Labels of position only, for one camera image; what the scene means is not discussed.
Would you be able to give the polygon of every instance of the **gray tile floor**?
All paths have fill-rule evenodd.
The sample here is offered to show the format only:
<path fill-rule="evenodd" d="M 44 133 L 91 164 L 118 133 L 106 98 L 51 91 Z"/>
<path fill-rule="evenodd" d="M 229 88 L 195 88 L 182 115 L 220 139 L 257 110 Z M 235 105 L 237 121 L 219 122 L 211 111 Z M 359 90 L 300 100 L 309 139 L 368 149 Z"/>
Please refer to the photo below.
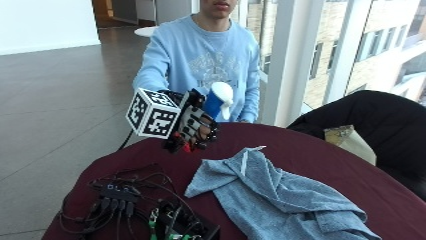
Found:
<path fill-rule="evenodd" d="M 99 30 L 98 46 L 0 56 L 0 240 L 42 238 L 82 171 L 131 131 L 148 44 L 135 29 Z"/>

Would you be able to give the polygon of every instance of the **black chair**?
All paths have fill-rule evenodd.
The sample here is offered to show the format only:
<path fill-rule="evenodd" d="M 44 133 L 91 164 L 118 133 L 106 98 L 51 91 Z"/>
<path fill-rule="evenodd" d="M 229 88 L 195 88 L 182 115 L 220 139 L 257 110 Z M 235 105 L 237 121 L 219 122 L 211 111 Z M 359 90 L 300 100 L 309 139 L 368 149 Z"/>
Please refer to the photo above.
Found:
<path fill-rule="evenodd" d="M 324 139 L 324 129 L 355 125 L 377 167 L 426 201 L 426 108 L 397 95 L 359 91 L 304 114 L 289 129 Z"/>

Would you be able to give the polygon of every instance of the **dark red tablecloth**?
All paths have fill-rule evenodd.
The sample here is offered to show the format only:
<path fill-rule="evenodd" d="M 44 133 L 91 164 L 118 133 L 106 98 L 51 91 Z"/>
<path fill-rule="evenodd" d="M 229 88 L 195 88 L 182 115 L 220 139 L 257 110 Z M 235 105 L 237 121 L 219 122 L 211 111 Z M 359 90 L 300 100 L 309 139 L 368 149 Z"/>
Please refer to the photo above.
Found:
<path fill-rule="evenodd" d="M 202 159 L 225 159 L 244 147 L 257 146 L 267 146 L 263 152 L 276 167 L 337 189 L 367 212 L 367 225 L 384 240 L 426 239 L 426 204 L 381 169 L 317 138 L 257 124 L 221 124 L 219 141 L 206 151 L 171 154 L 162 149 L 160 139 L 147 139 L 98 159 L 82 173 L 66 210 L 74 216 L 84 216 L 96 199 L 88 182 L 150 163 L 160 164 L 183 196 Z M 212 192 L 184 199 L 196 212 L 221 226 L 221 239 L 247 239 Z M 106 228 L 91 239 L 116 239 L 115 230 Z M 43 239 L 75 240 L 79 236 L 66 233 L 55 218 Z"/>

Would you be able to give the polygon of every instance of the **towel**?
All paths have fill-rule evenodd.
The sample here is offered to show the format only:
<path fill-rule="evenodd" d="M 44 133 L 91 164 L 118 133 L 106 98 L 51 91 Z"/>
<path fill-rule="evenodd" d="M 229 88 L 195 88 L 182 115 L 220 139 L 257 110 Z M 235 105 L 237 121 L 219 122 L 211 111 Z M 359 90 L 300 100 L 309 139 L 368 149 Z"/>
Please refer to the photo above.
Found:
<path fill-rule="evenodd" d="M 381 239 L 356 204 L 324 183 L 276 168 L 260 148 L 203 160 L 186 196 L 208 191 L 249 239 Z"/>

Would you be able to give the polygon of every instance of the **person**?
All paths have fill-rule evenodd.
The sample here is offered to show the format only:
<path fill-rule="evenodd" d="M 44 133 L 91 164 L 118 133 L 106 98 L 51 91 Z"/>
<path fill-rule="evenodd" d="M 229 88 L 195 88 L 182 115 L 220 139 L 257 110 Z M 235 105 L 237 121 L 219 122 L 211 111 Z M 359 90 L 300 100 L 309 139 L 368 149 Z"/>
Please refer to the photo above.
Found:
<path fill-rule="evenodd" d="M 231 20 L 237 0 L 200 0 L 200 12 L 156 29 L 134 88 L 208 95 L 215 82 L 233 89 L 231 117 L 217 122 L 253 123 L 260 101 L 260 48 L 253 34 Z"/>

